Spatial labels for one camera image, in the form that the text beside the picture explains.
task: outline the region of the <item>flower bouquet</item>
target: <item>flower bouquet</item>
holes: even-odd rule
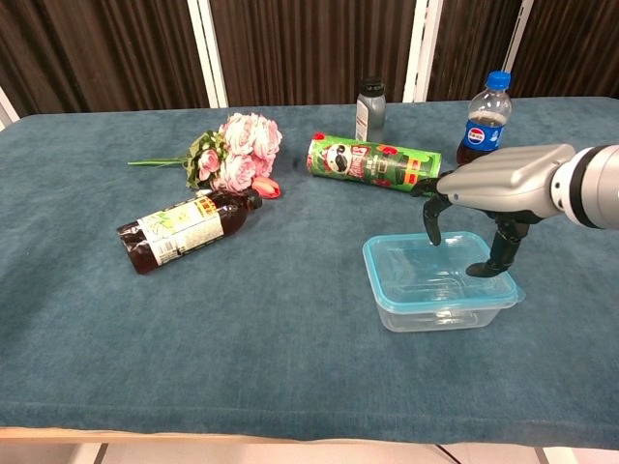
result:
[[[275,121],[254,113],[234,113],[219,130],[207,130],[195,139],[182,157],[144,159],[129,165],[182,165],[191,189],[254,188],[265,198],[277,198],[280,188],[269,176],[280,144],[281,133]]]

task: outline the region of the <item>pringles can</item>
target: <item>pringles can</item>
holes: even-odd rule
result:
[[[420,179],[438,176],[441,155],[318,132],[308,151],[314,176],[410,191]]]

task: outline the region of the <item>blue tablecloth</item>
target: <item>blue tablecloth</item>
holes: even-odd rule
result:
[[[243,108],[249,111],[256,108]],[[184,153],[228,110],[40,115],[0,132],[0,425],[619,448],[618,233],[554,217],[487,328],[390,333],[362,245],[423,231],[422,199],[313,178],[315,131],[355,108],[257,108],[280,123],[266,202],[235,236],[143,276],[115,228],[189,198]],[[465,102],[393,104],[385,137],[454,166]],[[619,101],[515,101],[504,146],[617,142]],[[452,208],[443,230],[488,242]]]

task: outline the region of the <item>curtain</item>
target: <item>curtain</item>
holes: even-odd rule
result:
[[[356,100],[381,75],[401,101],[415,0],[211,0],[228,103]]]
[[[537,0],[514,62],[511,94],[619,98],[617,24],[617,0]]]
[[[209,105],[185,1],[4,0],[0,63],[20,116]]]
[[[444,0],[427,100],[481,92],[487,74],[503,68],[519,9],[520,0]]]

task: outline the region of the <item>bottle cap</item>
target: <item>bottle cap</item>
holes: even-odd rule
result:
[[[508,72],[493,71],[487,75],[486,87],[490,90],[507,90],[512,76]]]
[[[248,205],[250,205],[252,210],[257,210],[262,206],[262,198],[260,197],[260,193],[253,188],[246,190],[245,195],[248,197]]]
[[[366,77],[361,81],[359,92],[365,97],[380,97],[385,95],[385,85],[380,77]]]

